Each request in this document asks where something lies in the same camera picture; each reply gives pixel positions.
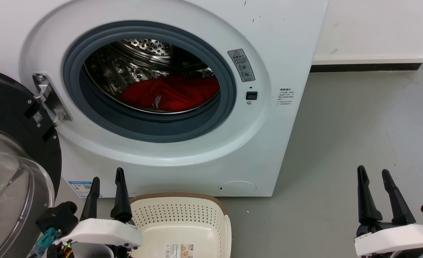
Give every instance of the gray rubber seal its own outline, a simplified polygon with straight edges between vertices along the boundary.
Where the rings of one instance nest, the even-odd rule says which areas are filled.
[[[202,108],[186,114],[147,114],[119,105],[93,85],[82,68],[95,50],[128,38],[157,39],[189,51],[214,72],[220,94]],[[145,142],[181,142],[218,127],[236,101],[236,81],[223,57],[202,39],[179,28],[151,21],[119,21],[89,31],[70,48],[63,78],[76,106],[99,126],[123,137]]]

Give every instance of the white wall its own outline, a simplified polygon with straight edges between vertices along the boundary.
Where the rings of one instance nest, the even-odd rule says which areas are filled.
[[[423,62],[423,0],[331,0],[313,64]]]

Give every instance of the red clothing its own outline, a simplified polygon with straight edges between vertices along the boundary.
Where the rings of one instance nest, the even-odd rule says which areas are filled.
[[[215,77],[169,75],[133,83],[127,86],[120,99],[141,108],[184,111],[207,102],[218,91]]]

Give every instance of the washing machine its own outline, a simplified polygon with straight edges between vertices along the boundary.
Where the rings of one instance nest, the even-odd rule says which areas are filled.
[[[0,0],[0,133],[81,197],[96,176],[114,197],[119,167],[130,196],[271,196],[327,5]],[[215,88],[136,88],[178,78]]]

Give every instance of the laundry basket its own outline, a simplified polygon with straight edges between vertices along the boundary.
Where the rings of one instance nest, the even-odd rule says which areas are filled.
[[[229,258],[231,223],[218,199],[200,194],[162,193],[131,199],[133,222],[143,245],[133,258]]]

